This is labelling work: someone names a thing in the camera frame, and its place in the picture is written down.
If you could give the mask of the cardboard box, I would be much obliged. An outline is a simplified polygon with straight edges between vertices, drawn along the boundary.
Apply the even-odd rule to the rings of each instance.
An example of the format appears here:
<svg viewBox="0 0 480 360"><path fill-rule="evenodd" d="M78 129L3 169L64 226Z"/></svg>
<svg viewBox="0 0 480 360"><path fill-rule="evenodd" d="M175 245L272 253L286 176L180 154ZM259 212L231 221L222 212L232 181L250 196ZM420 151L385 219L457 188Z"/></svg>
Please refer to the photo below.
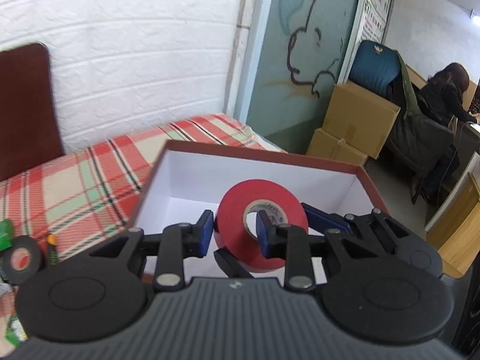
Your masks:
<svg viewBox="0 0 480 360"><path fill-rule="evenodd" d="M350 146L344 139L326 133L321 128L313 133L307 155L357 166L364 166L368 160L368 155Z"/></svg>
<svg viewBox="0 0 480 360"><path fill-rule="evenodd" d="M335 85L322 129L378 158L401 108L351 81Z"/></svg>

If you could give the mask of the red plaid bed blanket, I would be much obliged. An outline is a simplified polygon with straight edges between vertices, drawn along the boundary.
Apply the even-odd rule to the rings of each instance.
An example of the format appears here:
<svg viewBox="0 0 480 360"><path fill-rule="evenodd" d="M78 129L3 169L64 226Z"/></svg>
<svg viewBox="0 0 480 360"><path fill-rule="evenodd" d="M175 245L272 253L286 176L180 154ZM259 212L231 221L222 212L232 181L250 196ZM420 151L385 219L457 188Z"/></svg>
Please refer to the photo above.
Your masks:
<svg viewBox="0 0 480 360"><path fill-rule="evenodd" d="M4 180L1 218L41 247L55 235L59 258L70 258L125 229L168 140L277 150L224 114L182 119L113 137Z"/></svg>

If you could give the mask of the seated person in black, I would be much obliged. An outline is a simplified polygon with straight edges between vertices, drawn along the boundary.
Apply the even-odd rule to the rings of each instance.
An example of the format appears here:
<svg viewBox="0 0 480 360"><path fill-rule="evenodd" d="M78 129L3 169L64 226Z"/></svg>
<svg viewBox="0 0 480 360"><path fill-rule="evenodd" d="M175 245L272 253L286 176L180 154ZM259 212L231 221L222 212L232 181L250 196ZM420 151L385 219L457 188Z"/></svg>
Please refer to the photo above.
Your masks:
<svg viewBox="0 0 480 360"><path fill-rule="evenodd" d="M479 123L479 114L463 108L463 95L470 85L470 76L459 63L450 63L435 73L420 90L428 105L430 118L448 127L453 117L462 123Z"/></svg>

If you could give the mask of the upper cardboard box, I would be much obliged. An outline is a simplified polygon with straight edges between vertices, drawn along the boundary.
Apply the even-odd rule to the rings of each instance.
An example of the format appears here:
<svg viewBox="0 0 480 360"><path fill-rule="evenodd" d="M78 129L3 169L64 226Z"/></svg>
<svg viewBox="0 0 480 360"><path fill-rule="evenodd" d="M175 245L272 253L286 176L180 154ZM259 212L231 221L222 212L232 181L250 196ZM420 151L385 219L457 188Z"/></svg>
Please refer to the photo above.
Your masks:
<svg viewBox="0 0 480 360"><path fill-rule="evenodd" d="M335 85L322 129L378 158L401 108L351 81Z"/></svg>

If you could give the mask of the blue handled screwdriver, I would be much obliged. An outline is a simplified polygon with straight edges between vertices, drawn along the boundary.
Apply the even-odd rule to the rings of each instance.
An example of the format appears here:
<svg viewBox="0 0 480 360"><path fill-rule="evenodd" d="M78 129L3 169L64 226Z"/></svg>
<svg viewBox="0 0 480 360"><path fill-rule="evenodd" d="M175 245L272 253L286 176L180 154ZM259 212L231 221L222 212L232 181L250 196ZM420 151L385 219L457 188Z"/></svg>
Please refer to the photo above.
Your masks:
<svg viewBox="0 0 480 360"><path fill-rule="evenodd" d="M46 236L47 261L50 267L58 264L59 257L57 252L57 241L55 234L49 233Z"/></svg>

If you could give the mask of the blue office chair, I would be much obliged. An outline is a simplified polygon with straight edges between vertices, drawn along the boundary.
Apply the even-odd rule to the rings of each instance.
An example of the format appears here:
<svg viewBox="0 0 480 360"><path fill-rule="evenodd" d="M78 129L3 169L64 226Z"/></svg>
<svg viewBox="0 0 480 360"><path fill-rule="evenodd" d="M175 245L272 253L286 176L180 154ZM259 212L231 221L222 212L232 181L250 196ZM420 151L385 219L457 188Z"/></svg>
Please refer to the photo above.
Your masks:
<svg viewBox="0 0 480 360"><path fill-rule="evenodd" d="M400 74L397 53L374 41L363 40L355 54L349 80L386 98L387 87Z"/></svg>

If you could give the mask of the wall poster board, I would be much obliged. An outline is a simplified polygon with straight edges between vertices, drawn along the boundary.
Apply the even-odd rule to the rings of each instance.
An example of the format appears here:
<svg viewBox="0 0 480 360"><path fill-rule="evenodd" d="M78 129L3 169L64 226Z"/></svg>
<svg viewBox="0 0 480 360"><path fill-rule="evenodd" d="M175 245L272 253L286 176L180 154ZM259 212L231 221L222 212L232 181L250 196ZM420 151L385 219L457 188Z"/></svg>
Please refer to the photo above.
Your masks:
<svg viewBox="0 0 480 360"><path fill-rule="evenodd" d="M391 0L364 0L361 40L383 42Z"/></svg>

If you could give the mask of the red tape roll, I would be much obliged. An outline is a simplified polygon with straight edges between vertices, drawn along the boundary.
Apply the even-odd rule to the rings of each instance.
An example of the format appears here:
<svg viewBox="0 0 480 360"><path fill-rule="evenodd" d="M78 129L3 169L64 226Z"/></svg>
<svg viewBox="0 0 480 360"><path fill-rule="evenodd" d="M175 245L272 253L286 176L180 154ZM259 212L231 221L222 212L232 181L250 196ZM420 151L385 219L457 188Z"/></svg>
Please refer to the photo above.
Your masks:
<svg viewBox="0 0 480 360"><path fill-rule="evenodd" d="M308 232L308 221L299 200L287 189L268 180L244 180L231 187L218 206L215 240L240 263L255 272L285 266L281 258L265 258L274 250L269 231L296 226Z"/></svg>

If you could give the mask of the green small box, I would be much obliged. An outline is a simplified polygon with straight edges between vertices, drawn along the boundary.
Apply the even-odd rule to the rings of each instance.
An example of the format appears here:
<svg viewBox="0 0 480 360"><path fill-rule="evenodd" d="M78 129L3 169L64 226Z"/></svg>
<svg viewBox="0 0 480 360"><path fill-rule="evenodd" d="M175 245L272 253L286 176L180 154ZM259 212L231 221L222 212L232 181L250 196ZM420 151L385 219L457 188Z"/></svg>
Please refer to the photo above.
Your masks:
<svg viewBox="0 0 480 360"><path fill-rule="evenodd" d="M0 251L12 247L12 240L15 237L15 229L10 219L4 219L0 222Z"/></svg>

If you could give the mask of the lower cardboard box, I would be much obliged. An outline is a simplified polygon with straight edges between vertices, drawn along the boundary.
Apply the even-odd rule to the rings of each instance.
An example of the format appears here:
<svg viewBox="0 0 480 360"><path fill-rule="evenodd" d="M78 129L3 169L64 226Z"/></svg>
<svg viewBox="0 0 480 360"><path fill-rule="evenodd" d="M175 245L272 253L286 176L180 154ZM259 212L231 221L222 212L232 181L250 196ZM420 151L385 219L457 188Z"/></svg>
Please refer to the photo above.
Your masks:
<svg viewBox="0 0 480 360"><path fill-rule="evenodd" d="M344 139L326 133L321 128L313 133L307 155L357 166L364 166L368 160L368 155L350 146Z"/></svg>

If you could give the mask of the green snack packet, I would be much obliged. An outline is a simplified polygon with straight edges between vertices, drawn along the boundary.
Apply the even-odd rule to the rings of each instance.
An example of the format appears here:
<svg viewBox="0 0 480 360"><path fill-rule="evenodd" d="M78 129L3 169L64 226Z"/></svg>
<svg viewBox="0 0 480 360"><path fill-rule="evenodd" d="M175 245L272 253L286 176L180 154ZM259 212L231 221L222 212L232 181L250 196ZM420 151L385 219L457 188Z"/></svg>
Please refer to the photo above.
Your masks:
<svg viewBox="0 0 480 360"><path fill-rule="evenodd" d="M8 283L1 282L0 345L2 357L7 356L8 353L12 352L28 339L15 311L15 297L16 289Z"/></svg>

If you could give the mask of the wooden desk panel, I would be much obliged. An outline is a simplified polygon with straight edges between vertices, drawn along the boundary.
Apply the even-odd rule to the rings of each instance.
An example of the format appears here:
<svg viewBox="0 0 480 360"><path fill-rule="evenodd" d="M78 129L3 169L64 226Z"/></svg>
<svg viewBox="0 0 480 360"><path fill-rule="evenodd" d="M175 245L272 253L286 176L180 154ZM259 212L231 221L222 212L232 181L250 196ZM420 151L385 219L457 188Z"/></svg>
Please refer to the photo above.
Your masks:
<svg viewBox="0 0 480 360"><path fill-rule="evenodd" d="M439 252L444 273L456 279L467 273L479 253L479 165L467 172L426 239Z"/></svg>

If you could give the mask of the black chair with coat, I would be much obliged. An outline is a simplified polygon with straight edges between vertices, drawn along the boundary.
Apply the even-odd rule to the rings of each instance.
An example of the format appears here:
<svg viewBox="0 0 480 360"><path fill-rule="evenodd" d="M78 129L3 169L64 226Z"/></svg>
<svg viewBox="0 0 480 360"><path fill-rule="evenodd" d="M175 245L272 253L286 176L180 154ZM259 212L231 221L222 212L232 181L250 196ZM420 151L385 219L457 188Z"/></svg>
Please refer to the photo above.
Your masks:
<svg viewBox="0 0 480 360"><path fill-rule="evenodd" d="M454 135L440 124L425 96L413 87L402 58L399 64L399 74L386 89L386 98L400 108L387 146L416 177L412 200L421 196L429 205L437 207L443 179L454 158Z"/></svg>

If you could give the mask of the black tape roll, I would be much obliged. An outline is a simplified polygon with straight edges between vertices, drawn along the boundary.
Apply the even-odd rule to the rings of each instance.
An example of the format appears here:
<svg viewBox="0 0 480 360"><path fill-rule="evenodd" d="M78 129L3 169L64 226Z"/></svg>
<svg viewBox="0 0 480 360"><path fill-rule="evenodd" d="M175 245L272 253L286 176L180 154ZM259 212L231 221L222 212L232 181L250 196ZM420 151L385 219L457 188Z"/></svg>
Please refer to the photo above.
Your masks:
<svg viewBox="0 0 480 360"><path fill-rule="evenodd" d="M30 236L17 236L11 243L12 247L1 253L1 277L10 285L20 285L45 266L45 258Z"/></svg>

